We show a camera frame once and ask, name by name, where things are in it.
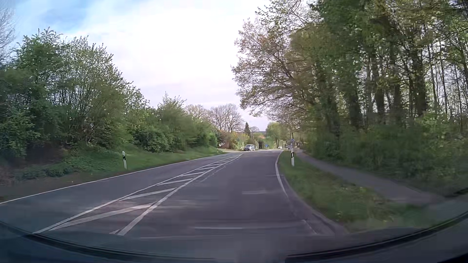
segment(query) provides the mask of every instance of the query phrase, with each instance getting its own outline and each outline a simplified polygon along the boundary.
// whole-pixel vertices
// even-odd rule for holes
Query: road
[[[308,250],[305,240],[335,237],[339,228],[297,199],[278,173],[280,153],[227,153],[4,202],[0,221],[144,252],[219,258]]]

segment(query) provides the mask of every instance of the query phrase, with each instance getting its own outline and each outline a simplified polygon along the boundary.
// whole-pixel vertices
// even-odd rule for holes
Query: car
[[[247,145],[244,147],[244,151],[255,151],[255,145],[253,145],[253,144],[247,144]]]

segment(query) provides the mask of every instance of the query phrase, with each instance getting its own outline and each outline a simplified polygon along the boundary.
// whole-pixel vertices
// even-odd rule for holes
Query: hatched road marking
[[[216,161],[216,162],[213,162],[213,163],[210,163],[210,164],[207,164],[207,165],[204,165],[204,166],[201,166],[201,167],[198,167],[197,169],[193,169],[189,172],[186,172],[186,173],[183,173],[181,175],[177,175],[175,177],[172,177],[172,178],[169,178],[167,180],[164,180],[162,182],[159,182],[159,183],[156,183],[156,184],[153,184],[153,185],[150,185],[148,187],[145,187],[143,189],[140,189],[138,191],[135,191],[131,194],[128,194],[128,195],[125,195],[123,197],[119,197],[117,199],[114,199],[112,201],[109,201],[105,204],[102,204],[102,205],[99,205],[97,207],[94,207],[92,209],[89,209],[87,211],[84,211],[82,213],[79,213],[75,216],[72,216],[70,218],[67,218],[65,220],[62,220],[56,224],[53,224],[51,226],[48,226],[46,228],[43,228],[41,230],[38,230],[36,232],[34,232],[35,234],[37,233],[41,233],[41,232],[44,232],[44,231],[50,231],[50,230],[56,230],[56,229],[60,229],[60,228],[64,228],[64,227],[67,227],[67,226],[74,226],[74,225],[77,225],[77,224],[82,224],[82,223],[86,223],[86,222],[90,222],[90,221],[93,221],[93,220],[98,220],[98,219],[101,219],[101,218],[105,218],[105,217],[109,217],[109,216],[113,216],[113,215],[118,215],[118,214],[122,214],[122,213],[127,213],[127,212],[131,212],[131,211],[135,211],[135,210],[139,210],[139,209],[145,209],[147,208],[147,210],[145,210],[143,213],[141,213],[137,218],[135,218],[132,222],[130,222],[130,224],[128,224],[126,227],[124,227],[122,230],[120,231],[114,231],[115,233],[117,233],[118,235],[125,235],[128,231],[130,231],[138,222],[140,222],[140,220],[142,220],[144,218],[144,216],[146,216],[149,212],[151,212],[152,210],[154,210],[156,207],[158,207],[162,202],[164,202],[166,199],[168,199],[171,195],[173,195],[174,193],[176,193],[178,190],[180,190],[182,187],[188,185],[189,183],[195,181],[196,179],[202,177],[203,175],[205,175],[206,173],[209,173],[211,171],[213,171],[214,169],[220,167],[220,166],[223,166],[224,164],[227,164],[227,163],[230,163],[234,160],[236,160],[237,158],[239,158],[242,154],[239,154],[239,155],[236,155],[234,157],[229,157],[229,158],[226,158],[226,159],[222,159],[220,161],[224,161],[222,164],[219,164],[220,161]],[[189,176],[189,175],[198,175],[194,178],[188,178],[188,179],[183,179],[183,180],[176,180],[176,181],[171,181],[173,179],[176,179],[178,177],[181,177],[181,176]],[[159,191],[153,191],[153,192],[149,192],[149,193],[143,193],[143,194],[138,194],[138,195],[135,195],[141,191],[144,191],[146,189],[149,189],[151,187],[154,187],[154,186],[160,186],[160,185],[166,185],[166,184],[171,184],[171,183],[180,183],[180,182],[185,182],[187,181],[185,184],[177,187],[177,188],[170,188],[170,189],[164,189],[164,190],[159,190]],[[161,198],[159,201],[155,201],[155,202],[152,202],[152,203],[149,203],[149,204],[146,204],[146,205],[137,205],[137,206],[133,206],[133,207],[128,207],[128,208],[124,208],[124,209],[119,209],[119,210],[116,210],[116,211],[110,211],[110,212],[106,212],[106,213],[102,213],[102,214],[97,214],[97,215],[93,215],[93,216],[90,216],[90,217],[85,217],[85,218],[81,218],[81,219],[76,219],[74,220],[75,218],[77,217],[80,217],[80,216],[83,216],[87,213],[90,213],[94,210],[97,210],[97,209],[100,209],[100,208],[103,208],[107,205],[110,205],[112,203],[115,203],[115,202],[119,202],[119,201],[123,201],[123,200],[128,200],[128,199],[134,199],[134,198],[139,198],[139,197],[144,197],[144,196],[149,196],[149,195],[154,195],[154,194],[159,194],[159,193],[163,193],[163,192],[169,192],[165,197]]]

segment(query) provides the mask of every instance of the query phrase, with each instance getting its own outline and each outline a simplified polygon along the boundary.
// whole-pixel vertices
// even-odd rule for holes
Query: grass
[[[124,169],[121,151],[125,151],[127,170]],[[151,153],[131,144],[114,151],[98,147],[79,148],[69,152],[61,162],[34,165],[14,171],[13,183],[0,186],[0,202],[132,171],[223,153],[214,147],[200,147],[176,153]]]
[[[350,232],[389,226],[425,227],[421,208],[397,204],[374,191],[348,183],[311,164],[295,158],[291,167],[288,152],[283,152],[278,164],[290,186],[311,207],[329,219],[344,225]]]

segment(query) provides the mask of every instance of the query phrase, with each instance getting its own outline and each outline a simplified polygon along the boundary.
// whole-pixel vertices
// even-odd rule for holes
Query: leafy tree
[[[250,127],[249,127],[249,124],[247,122],[245,123],[244,133],[249,137],[251,136]]]

